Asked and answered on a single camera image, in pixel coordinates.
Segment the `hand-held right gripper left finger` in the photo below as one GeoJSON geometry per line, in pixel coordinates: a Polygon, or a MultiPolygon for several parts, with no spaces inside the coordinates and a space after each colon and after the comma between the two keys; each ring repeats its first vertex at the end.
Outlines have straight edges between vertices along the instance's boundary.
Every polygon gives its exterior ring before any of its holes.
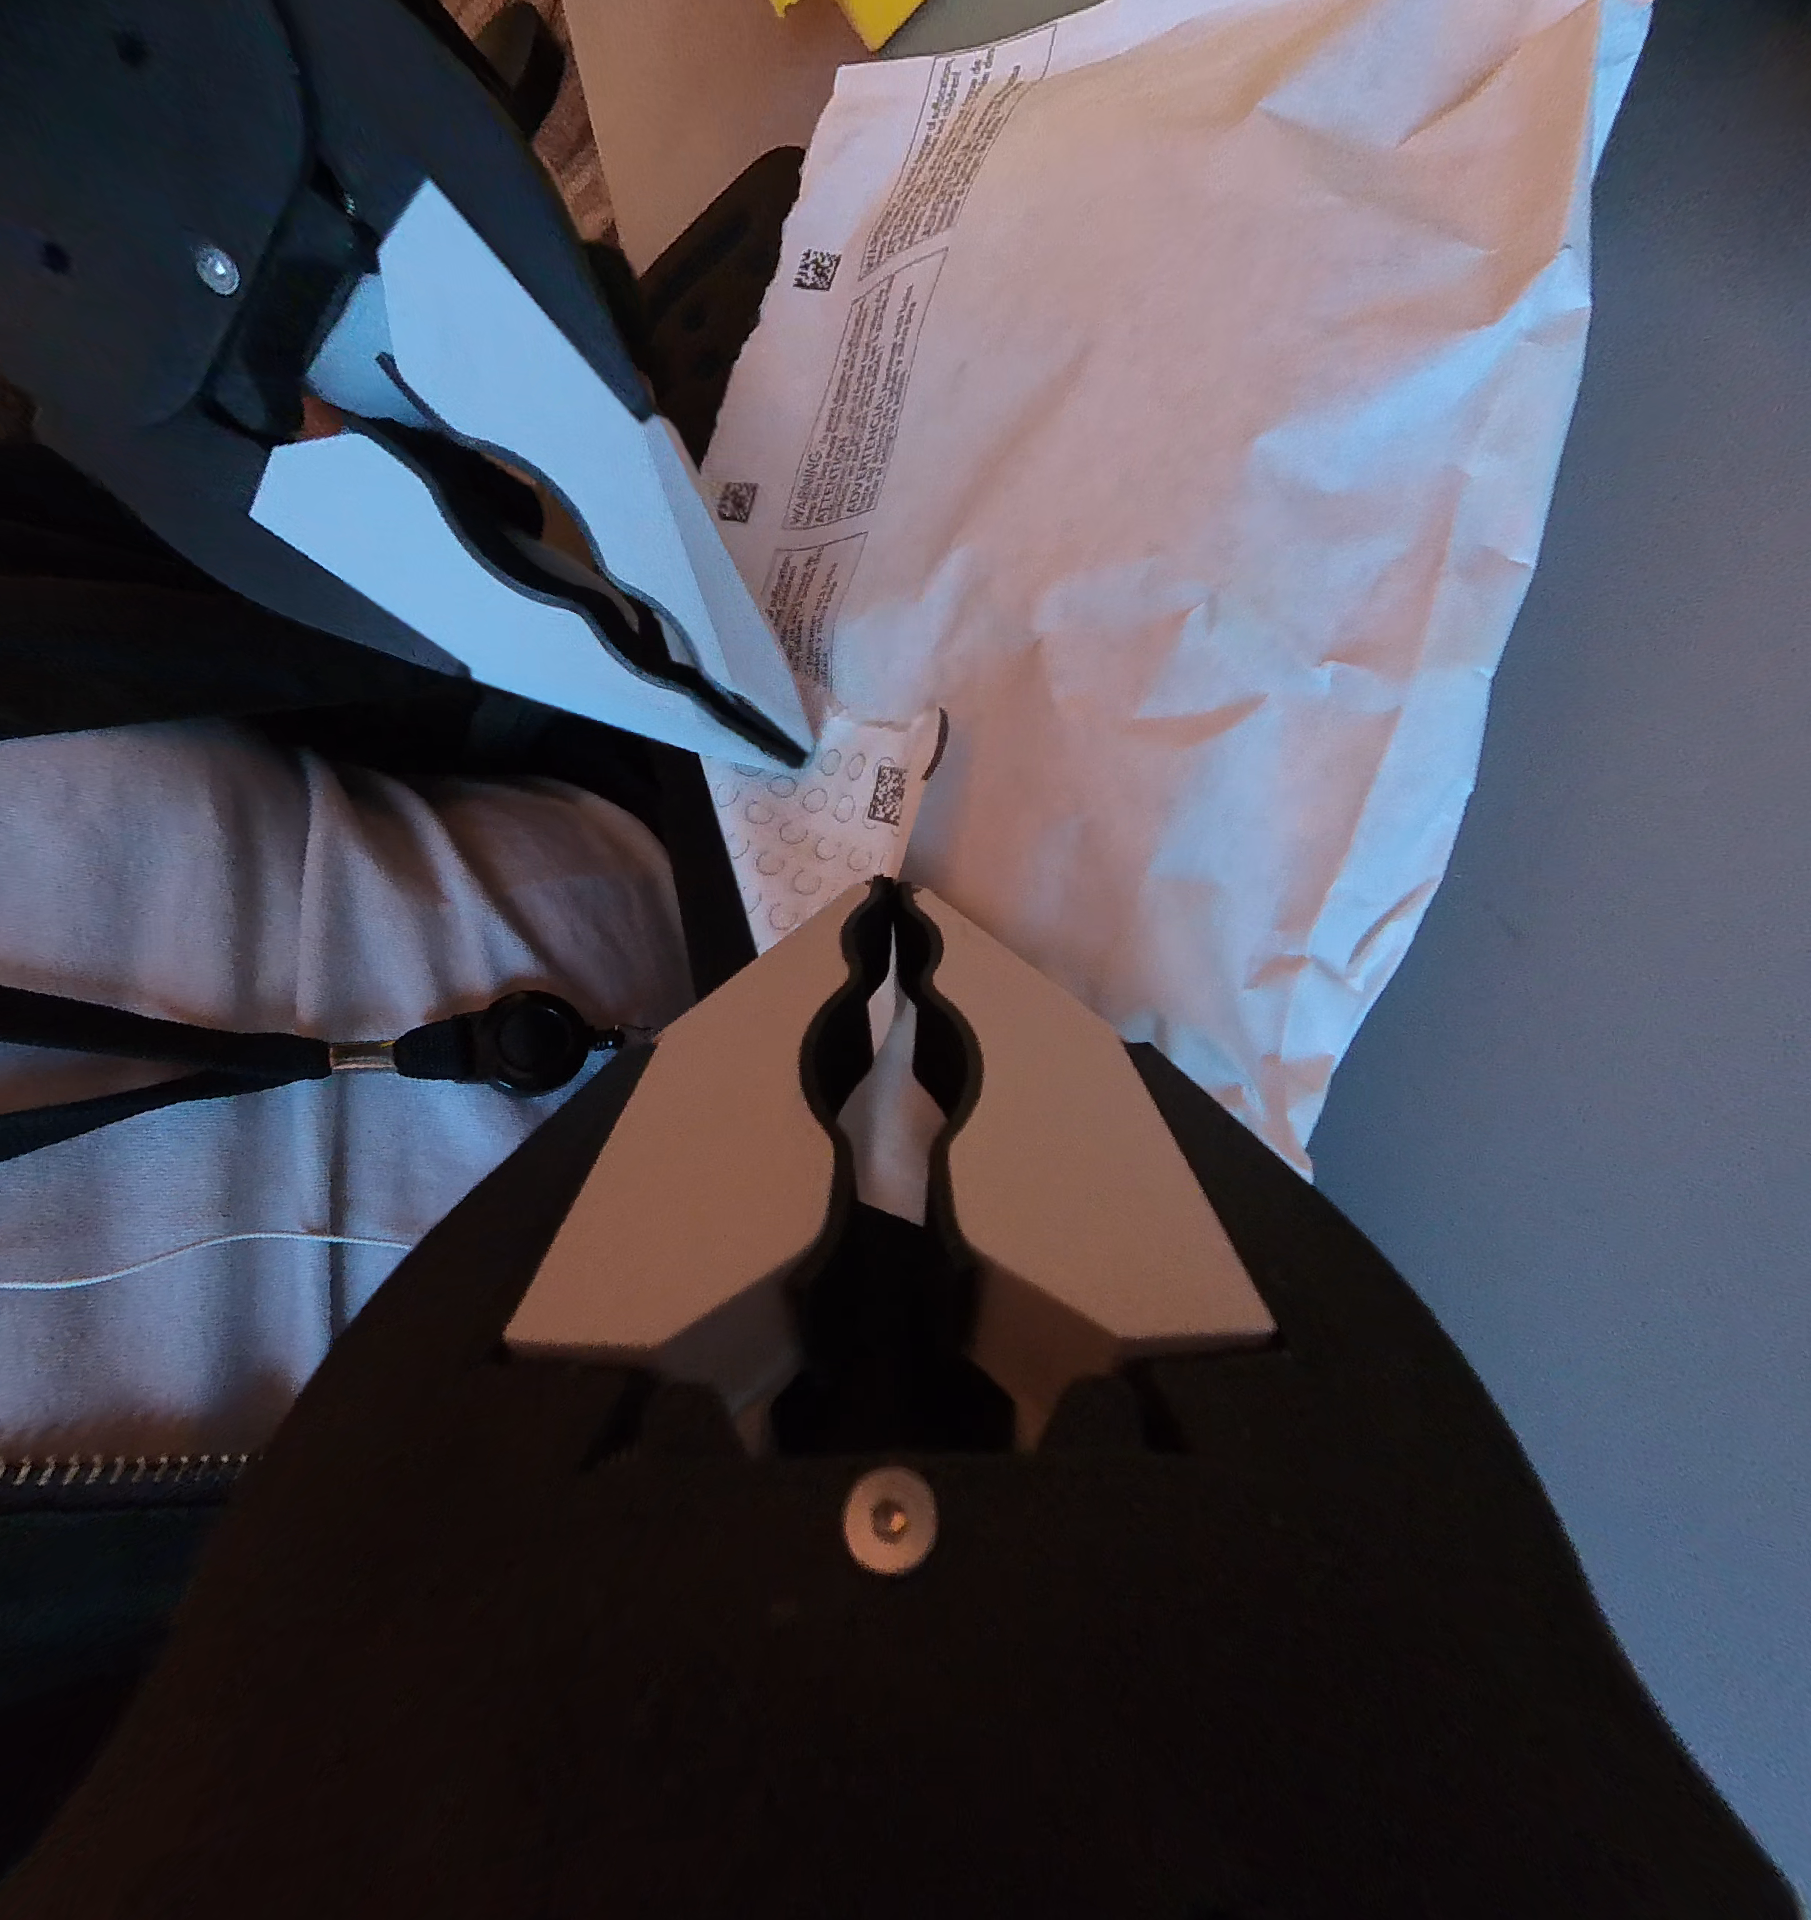
{"type": "Polygon", "coordinates": [[[503,1338],[713,1388],[746,1451],[856,1198],[843,1113],[892,1030],[897,888],[852,888],[673,1022],[503,1338]]]}

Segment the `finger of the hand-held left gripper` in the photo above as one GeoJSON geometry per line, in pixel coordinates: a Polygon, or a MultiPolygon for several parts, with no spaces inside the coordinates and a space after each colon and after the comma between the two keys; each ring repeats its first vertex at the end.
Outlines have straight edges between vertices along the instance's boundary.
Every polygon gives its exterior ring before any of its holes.
{"type": "Polygon", "coordinates": [[[362,277],[325,342],[313,385],[334,407],[348,396],[400,396],[440,431],[433,447],[500,451],[540,477],[578,522],[605,584],[510,532],[484,548],[476,512],[456,509],[445,480],[392,439],[388,420],[350,417],[344,427],[388,439],[429,475],[471,548],[511,578],[613,595],[630,661],[673,657],[765,719],[805,714],[817,743],[796,670],[726,548],[677,431],[655,412],[639,417],[646,396],[621,396],[613,370],[631,370],[617,337],[576,346],[456,203],[424,183],[380,242],[380,272],[362,277]]]}
{"type": "Polygon", "coordinates": [[[605,591],[532,584],[492,564],[382,436],[275,447],[250,512],[487,686],[740,765],[802,765],[814,752],[805,714],[765,719],[673,657],[630,661],[605,591]]]}

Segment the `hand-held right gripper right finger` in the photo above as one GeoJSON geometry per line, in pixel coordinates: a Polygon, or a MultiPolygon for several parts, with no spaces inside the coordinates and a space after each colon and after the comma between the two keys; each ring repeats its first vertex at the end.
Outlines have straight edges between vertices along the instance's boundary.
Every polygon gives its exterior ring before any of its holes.
{"type": "Polygon", "coordinates": [[[897,972],[946,1118],[926,1221],[972,1285],[964,1348],[1022,1448],[1081,1380],[1277,1336],[1111,1024],[928,888],[897,895],[897,972]]]}

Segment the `large white paper bag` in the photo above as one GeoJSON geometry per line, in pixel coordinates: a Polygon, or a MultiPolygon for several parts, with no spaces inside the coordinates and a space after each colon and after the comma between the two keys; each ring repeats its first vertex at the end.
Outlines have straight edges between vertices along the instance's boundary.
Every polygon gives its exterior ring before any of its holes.
{"type": "Polygon", "coordinates": [[[707,455],[769,618],[946,709],[908,871],[1295,1167],[1475,792],[1649,3],[568,3],[651,265],[805,147],[707,455]]]}

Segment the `person's light grey clothing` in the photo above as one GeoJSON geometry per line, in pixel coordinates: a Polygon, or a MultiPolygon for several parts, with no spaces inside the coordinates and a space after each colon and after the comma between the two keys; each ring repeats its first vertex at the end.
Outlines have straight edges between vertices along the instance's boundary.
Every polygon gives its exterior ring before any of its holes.
{"type": "MultiPolygon", "coordinates": [[[[693,1000],[673,868],[559,781],[396,781],[238,723],[0,743],[0,984],[382,1039],[546,989],[693,1000]]],[[[0,1453],[266,1441],[405,1252],[562,1095],[373,1071],[0,1166],[0,1453]]]]}

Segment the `yellow plastic bin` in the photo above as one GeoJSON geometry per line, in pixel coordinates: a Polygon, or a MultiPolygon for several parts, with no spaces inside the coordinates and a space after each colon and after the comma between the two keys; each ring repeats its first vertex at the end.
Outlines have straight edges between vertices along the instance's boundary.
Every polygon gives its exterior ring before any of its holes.
{"type": "Polygon", "coordinates": [[[769,3],[778,52],[828,63],[877,56],[928,3],[769,3]]]}

